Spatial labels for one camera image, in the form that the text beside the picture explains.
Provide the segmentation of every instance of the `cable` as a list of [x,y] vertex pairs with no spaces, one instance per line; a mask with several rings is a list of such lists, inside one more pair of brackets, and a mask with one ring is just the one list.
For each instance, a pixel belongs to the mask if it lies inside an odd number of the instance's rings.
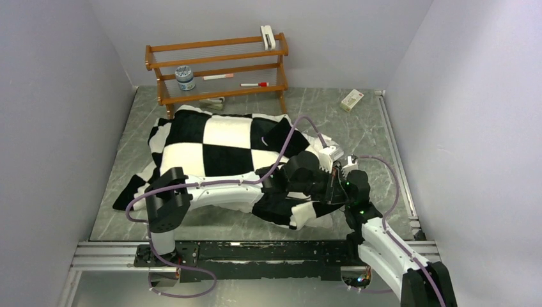
[[382,158],[379,158],[379,157],[375,157],[375,156],[372,156],[372,155],[362,155],[359,157],[359,159],[375,159],[375,160],[378,160],[382,163],[384,163],[386,165],[386,167],[389,169],[389,171],[391,172],[392,176],[393,176],[393,180],[395,181],[395,200],[393,201],[393,205],[391,206],[390,209],[388,209],[388,211],[386,211],[384,213],[384,215],[382,216],[382,227],[384,228],[384,231],[386,232],[386,234],[388,235],[388,237],[390,237],[390,239],[395,242],[395,244],[397,244],[397,246],[399,246],[399,248],[401,248],[405,254],[407,256],[409,256],[412,261],[414,261],[419,267],[420,269],[422,270],[423,274],[425,275],[425,277],[427,278],[427,280],[429,281],[429,284],[431,285],[431,287],[433,288],[433,290],[435,291],[435,294],[437,295],[437,299],[438,299],[438,302],[440,303],[441,307],[446,307],[446,304],[444,303],[444,298],[442,297],[442,294],[440,293],[440,291],[438,291],[438,287],[437,287],[437,284],[435,283],[435,281],[433,280],[433,278],[431,277],[431,275],[429,274],[429,272],[427,271],[427,269],[425,268],[425,266],[423,266],[423,264],[421,263],[421,261],[414,257],[413,254],[408,250],[408,248],[406,248],[397,238],[395,238],[391,232],[388,230],[388,226],[387,226],[387,223],[386,223],[386,219],[388,218],[388,216],[391,214],[391,212],[397,207],[397,204],[399,202],[399,179],[397,178],[397,174],[395,174],[395,171],[393,170],[393,168],[391,167],[391,165],[384,159]]
[[[215,184],[260,184],[260,183],[262,183],[265,179],[267,179],[267,177],[269,177],[275,171],[275,169],[277,169],[278,165],[281,163],[281,159],[284,156],[284,153],[286,151],[286,147],[288,146],[288,143],[290,142],[290,139],[291,139],[293,133],[295,132],[295,127],[297,127],[299,122],[301,120],[303,120],[303,119],[307,120],[313,126],[314,131],[317,133],[318,138],[320,139],[320,142],[322,143],[322,147],[324,147],[324,148],[327,147],[327,144],[326,144],[322,134],[320,133],[320,131],[318,130],[318,128],[316,127],[316,125],[314,124],[312,119],[310,119],[308,116],[300,116],[292,124],[290,132],[288,133],[288,136],[286,137],[286,140],[284,141],[283,147],[281,149],[281,152],[279,152],[279,156],[278,156],[277,160],[275,161],[273,166],[269,169],[269,171],[265,175],[263,175],[259,180],[256,180],[256,181],[249,181],[249,180],[215,180],[215,181],[211,181],[211,182],[201,182],[200,183],[201,186],[215,185]],[[144,198],[147,198],[149,196],[153,196],[153,195],[156,195],[156,194],[162,193],[162,192],[182,189],[182,188],[185,188],[185,187],[198,187],[200,184],[199,183],[176,184],[176,185],[170,185],[170,186],[167,186],[167,187],[161,187],[159,189],[152,190],[152,191],[149,191],[149,192],[144,193],[142,195],[139,195],[138,197],[134,198],[126,206],[125,215],[126,215],[126,218],[129,221],[135,222],[135,223],[144,223],[147,226],[147,234],[148,234],[148,237],[149,237],[149,247],[150,247],[151,251],[153,252],[153,254],[156,256],[156,258],[158,258],[161,262],[163,262],[164,264],[167,264],[167,265],[169,265],[171,267],[176,267],[176,268],[183,269],[183,270],[188,270],[188,271],[204,272],[204,273],[207,273],[208,275],[210,275],[213,278],[213,285],[209,289],[205,290],[204,292],[201,292],[201,293],[198,293],[198,294],[192,294],[192,295],[176,295],[176,294],[168,294],[168,293],[161,292],[161,291],[158,291],[158,290],[154,289],[154,287],[152,287],[152,284],[150,283],[150,276],[149,276],[149,278],[148,278],[149,279],[149,285],[150,285],[149,290],[151,290],[152,292],[155,292],[158,295],[163,295],[163,296],[168,296],[168,297],[175,297],[175,298],[182,298],[182,299],[189,299],[189,298],[193,298],[193,297],[199,297],[199,296],[202,296],[202,295],[205,295],[205,294],[211,292],[216,287],[217,277],[213,272],[208,271],[206,269],[200,269],[198,267],[188,267],[186,265],[174,264],[172,262],[167,261],[163,257],[161,257],[158,254],[158,252],[156,252],[156,249],[154,248],[154,245],[152,244],[152,237],[151,237],[152,234],[151,234],[151,231],[150,231],[150,228],[149,228],[149,222],[147,220],[145,220],[145,219],[134,219],[130,215],[130,210],[132,210],[132,207],[138,201],[140,201],[140,200],[142,200]]]

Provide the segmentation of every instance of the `white wall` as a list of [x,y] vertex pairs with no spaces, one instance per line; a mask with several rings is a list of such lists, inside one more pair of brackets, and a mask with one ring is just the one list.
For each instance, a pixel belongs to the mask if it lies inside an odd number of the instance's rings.
[[87,1],[0,7],[0,305],[56,306],[133,89]]
[[542,305],[542,3],[435,1],[386,101],[460,306]]
[[134,84],[145,45],[284,32],[290,86],[385,88],[432,0],[90,0]]

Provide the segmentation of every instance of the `black fabric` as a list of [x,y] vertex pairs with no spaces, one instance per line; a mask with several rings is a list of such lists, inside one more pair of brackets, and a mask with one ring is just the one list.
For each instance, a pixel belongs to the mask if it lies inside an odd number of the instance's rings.
[[120,192],[120,195],[117,197],[113,203],[113,209],[115,210],[126,210],[128,204],[134,199],[134,194],[137,193],[137,190],[145,185],[145,180],[139,176],[132,176],[130,182],[126,185],[124,190]]
[[208,177],[240,175],[254,171],[250,149],[208,144],[203,144],[203,166]]
[[323,203],[313,202],[313,208],[316,212],[316,217],[321,217],[326,214],[330,214],[331,212],[341,208],[344,205],[344,203],[341,203],[340,205],[326,205]]
[[191,110],[177,111],[166,146],[176,143],[203,143],[205,123],[211,115]]
[[290,226],[291,208],[306,203],[302,200],[259,201],[254,204],[252,214],[260,219],[278,225]]
[[154,164],[156,164],[156,167],[160,169],[162,165],[162,153],[161,152],[153,152],[151,153],[153,157]]
[[277,125],[277,122],[267,118],[254,118],[251,123],[251,148],[257,150],[269,150],[268,145],[261,138]]
[[[267,150],[273,150],[280,152],[288,134],[290,133],[291,125],[286,118],[283,118],[278,124],[275,125],[269,132],[265,134],[263,139],[268,145]],[[303,136],[303,134],[295,130],[291,136],[290,142],[286,147],[284,156],[287,158],[293,157],[299,154],[309,146],[309,142]]]

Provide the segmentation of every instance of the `white clip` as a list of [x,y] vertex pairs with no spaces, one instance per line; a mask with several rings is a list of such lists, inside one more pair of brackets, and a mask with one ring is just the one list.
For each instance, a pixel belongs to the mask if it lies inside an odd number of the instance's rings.
[[261,31],[261,39],[263,40],[263,47],[265,50],[275,50],[275,36],[271,30],[271,26],[261,26],[259,27]]

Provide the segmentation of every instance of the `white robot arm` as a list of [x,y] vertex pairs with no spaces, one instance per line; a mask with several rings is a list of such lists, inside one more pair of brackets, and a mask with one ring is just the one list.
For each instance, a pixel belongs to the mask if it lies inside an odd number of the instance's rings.
[[[430,288],[423,271],[430,272],[431,281],[436,282],[439,294],[446,296],[447,305],[456,306],[445,266],[440,262],[433,264],[418,255],[383,221],[381,213],[369,201],[368,176],[358,169],[357,158],[348,156],[341,166],[336,164],[338,158],[333,156],[334,153],[335,150],[327,149],[316,157],[303,152],[275,169],[267,178],[263,174],[268,172],[268,168],[212,178],[184,175],[181,168],[170,169],[149,190],[179,182],[189,187],[173,190],[169,196],[156,194],[147,198],[153,246],[160,255],[174,251],[173,230],[180,225],[189,208],[207,205],[230,208],[236,203],[273,202],[286,197],[289,192],[311,195],[320,203],[331,203],[333,199],[336,204],[338,199],[345,205],[346,222],[353,230],[347,236],[347,241],[354,247],[353,256],[383,278],[402,306],[438,306],[435,305],[438,303],[437,295]],[[336,196],[334,191],[344,193]]]

